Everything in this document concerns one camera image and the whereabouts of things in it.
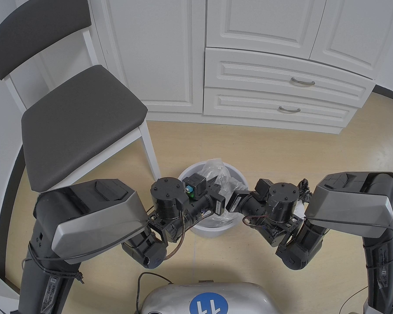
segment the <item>chair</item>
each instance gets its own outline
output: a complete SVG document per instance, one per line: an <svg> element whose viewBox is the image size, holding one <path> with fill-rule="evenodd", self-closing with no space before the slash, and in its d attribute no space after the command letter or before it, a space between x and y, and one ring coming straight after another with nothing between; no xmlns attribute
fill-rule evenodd
<svg viewBox="0 0 393 314"><path fill-rule="evenodd" d="M37 192L73 184L139 138L154 179L161 177L145 119L147 108L98 64L90 25L88 0L29 0L0 24L0 79L23 113L26 170ZM80 30L92 67L26 108L10 72Z"/></svg>

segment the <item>wooden floor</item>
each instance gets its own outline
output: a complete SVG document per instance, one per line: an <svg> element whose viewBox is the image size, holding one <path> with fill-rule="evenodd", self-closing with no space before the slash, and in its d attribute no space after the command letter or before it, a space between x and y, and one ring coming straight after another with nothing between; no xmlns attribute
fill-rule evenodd
<svg viewBox="0 0 393 314"><path fill-rule="evenodd" d="M393 171L393 100L375 93L340 135L199 123L148 122L148 126L163 176L176 177L189 165L216 157L238 168L250 189L259 178L294 184L307 178L314 189L329 173ZM140 142L81 181L96 178L118 178L138 191L144 207L152 204L149 189L153 179ZM18 286L35 222L36 197L25 173L7 243L6 277ZM83 262L80 271L85 284L74 281L63 313L134 313L136 281L144 270L121 246ZM309 265L292 271L259 233L243 224L214 239L187 232L179 252L154 272L175 283L205 279L256 283L273 296L284 313L294 314L337 314L349 296L367 285L360 237L330 231ZM141 299L162 284L157 277L145 276ZM362 291L342 313L362 313L366 297L367 291Z"/></svg>

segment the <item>chair seat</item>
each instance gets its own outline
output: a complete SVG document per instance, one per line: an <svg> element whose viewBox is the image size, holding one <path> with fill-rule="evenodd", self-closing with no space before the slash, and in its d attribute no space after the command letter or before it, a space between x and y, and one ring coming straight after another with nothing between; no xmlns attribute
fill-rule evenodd
<svg viewBox="0 0 393 314"><path fill-rule="evenodd" d="M31 188L43 192L143 123L145 105L101 65L28 108L22 141Z"/></svg>

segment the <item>drawer handle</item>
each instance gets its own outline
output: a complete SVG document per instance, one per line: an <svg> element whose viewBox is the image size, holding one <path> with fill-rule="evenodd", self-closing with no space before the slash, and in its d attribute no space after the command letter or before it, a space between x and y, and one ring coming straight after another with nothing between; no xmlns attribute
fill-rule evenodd
<svg viewBox="0 0 393 314"><path fill-rule="evenodd" d="M298 113L298 112L301 112L301 109L299 109L299 108L297 108L295 110L292 110L292 109L286 109L286 108L283 108L282 106L279 106L278 109L280 111L287 112L287 113Z"/></svg>
<svg viewBox="0 0 393 314"><path fill-rule="evenodd" d="M315 84L314 81L312 82L307 82L307 81L301 81L301 80L297 80L294 77L291 78L292 82L296 82L297 84L302 84L302 85L306 85L306 86L313 86Z"/></svg>

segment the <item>white chair frame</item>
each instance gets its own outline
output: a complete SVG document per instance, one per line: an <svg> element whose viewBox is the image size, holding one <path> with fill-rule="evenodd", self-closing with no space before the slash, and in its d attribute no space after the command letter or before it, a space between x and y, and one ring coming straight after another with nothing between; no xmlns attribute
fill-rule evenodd
<svg viewBox="0 0 393 314"><path fill-rule="evenodd" d="M84 43L86 44L86 48L89 54L89 58L92 62L92 65L98 65L98 57L96 55L96 51L93 47L92 38L90 36L89 28L85 28L81 30L83 34ZM20 109L22 113L26 111L26 106L19 93L15 87L15 84L10 76L7 75L4 79L4 82L9 89L13 99L16 102L16 105ZM157 163L156 154L154 153L153 144L151 142L150 133L147 128L147 121L144 119L144 122L131 131L130 133L126 134L124 137L120 138L114 144L107 147L101 153L97 154L96 156L89 159L86 163L79 166L76 170L71 172L67 177L65 177L62 181L58 184L54 185L50 190L55 190L57 188L61 188L64 186L72 185L74 182L78 181L81 177L83 177L86 173L93 170L99 164L103 163L105 160L116 154L118 151L124 149L127 145L130 145L135 140L141 138L141 142L144 147L144 151L147 156L148 163L150 165L151 172L153 174L154 180L161 178L159 165Z"/></svg>

